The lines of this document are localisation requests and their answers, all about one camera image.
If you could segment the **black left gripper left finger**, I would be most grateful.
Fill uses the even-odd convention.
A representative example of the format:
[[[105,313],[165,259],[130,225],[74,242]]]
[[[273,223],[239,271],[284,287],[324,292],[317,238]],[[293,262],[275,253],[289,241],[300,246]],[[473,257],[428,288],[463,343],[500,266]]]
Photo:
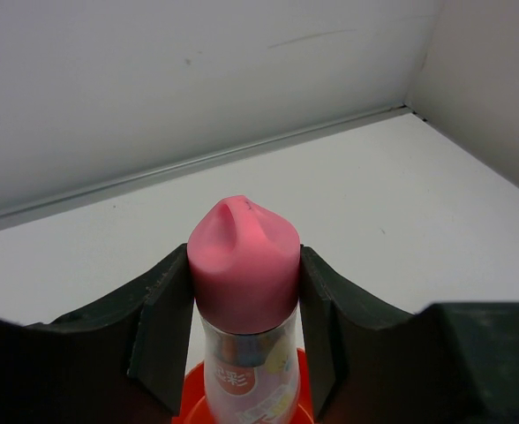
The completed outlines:
[[[193,294],[185,246],[53,322],[0,320],[0,423],[168,423]]]

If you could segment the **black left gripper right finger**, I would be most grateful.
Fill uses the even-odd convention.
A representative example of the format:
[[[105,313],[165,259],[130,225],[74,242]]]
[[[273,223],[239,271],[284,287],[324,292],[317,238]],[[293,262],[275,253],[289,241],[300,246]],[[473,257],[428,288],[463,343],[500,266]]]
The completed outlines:
[[[300,310],[321,423],[519,423],[519,302],[410,314],[301,250]]]

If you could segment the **pink capped glue bottle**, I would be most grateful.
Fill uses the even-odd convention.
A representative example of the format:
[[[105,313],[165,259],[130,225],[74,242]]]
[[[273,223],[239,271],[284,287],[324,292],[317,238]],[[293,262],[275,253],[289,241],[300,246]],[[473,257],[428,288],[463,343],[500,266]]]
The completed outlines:
[[[297,230],[247,197],[232,196],[198,223],[187,255],[214,422],[290,422],[300,389]]]

